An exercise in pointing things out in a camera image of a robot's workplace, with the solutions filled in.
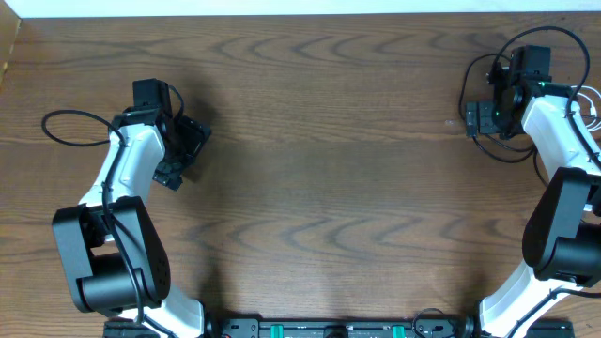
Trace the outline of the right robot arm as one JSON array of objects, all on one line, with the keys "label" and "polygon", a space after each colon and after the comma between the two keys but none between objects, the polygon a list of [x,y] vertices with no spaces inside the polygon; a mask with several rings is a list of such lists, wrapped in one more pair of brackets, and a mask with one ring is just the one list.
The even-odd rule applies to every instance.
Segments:
[{"label": "right robot arm", "polygon": [[546,189],[525,226],[522,260],[473,321],[475,337],[524,337],[551,307],[568,296],[596,298],[600,281],[600,228],[581,220],[600,212],[600,148],[583,122],[578,87],[555,84],[550,49],[514,49],[508,66],[493,64],[492,100],[468,102],[463,119],[472,140],[498,143],[526,134],[527,157],[539,156]]}]

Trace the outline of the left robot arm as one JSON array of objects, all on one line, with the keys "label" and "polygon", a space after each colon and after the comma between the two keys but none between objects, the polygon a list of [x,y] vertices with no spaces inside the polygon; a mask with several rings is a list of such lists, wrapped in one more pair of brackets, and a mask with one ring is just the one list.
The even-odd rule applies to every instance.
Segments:
[{"label": "left robot arm", "polygon": [[171,284],[170,264],[146,210],[152,182],[177,190],[210,129],[172,109],[177,90],[132,84],[133,105],[105,125],[109,151],[90,190],[52,221],[72,301],[106,316],[106,337],[218,337],[203,304]]}]

